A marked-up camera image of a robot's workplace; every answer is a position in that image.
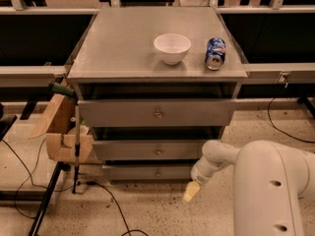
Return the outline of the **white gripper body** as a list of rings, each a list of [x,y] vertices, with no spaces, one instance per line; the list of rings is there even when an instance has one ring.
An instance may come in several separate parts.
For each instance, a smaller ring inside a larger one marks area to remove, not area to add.
[[[213,175],[226,167],[225,162],[213,162],[202,156],[192,167],[191,179],[199,185],[205,185]]]

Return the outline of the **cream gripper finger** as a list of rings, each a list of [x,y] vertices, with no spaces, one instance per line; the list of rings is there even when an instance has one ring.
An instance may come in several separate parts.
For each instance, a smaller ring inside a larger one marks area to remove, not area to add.
[[[201,187],[200,184],[196,181],[191,181],[187,184],[184,195],[183,201],[185,203],[189,203],[192,199],[196,196],[196,194],[200,191]]]

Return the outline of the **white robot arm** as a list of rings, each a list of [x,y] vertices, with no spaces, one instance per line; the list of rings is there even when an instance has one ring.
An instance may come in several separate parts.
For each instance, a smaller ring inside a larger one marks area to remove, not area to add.
[[[232,164],[234,236],[304,236],[298,200],[315,196],[315,154],[270,141],[237,148],[207,141],[191,170],[188,203]]]

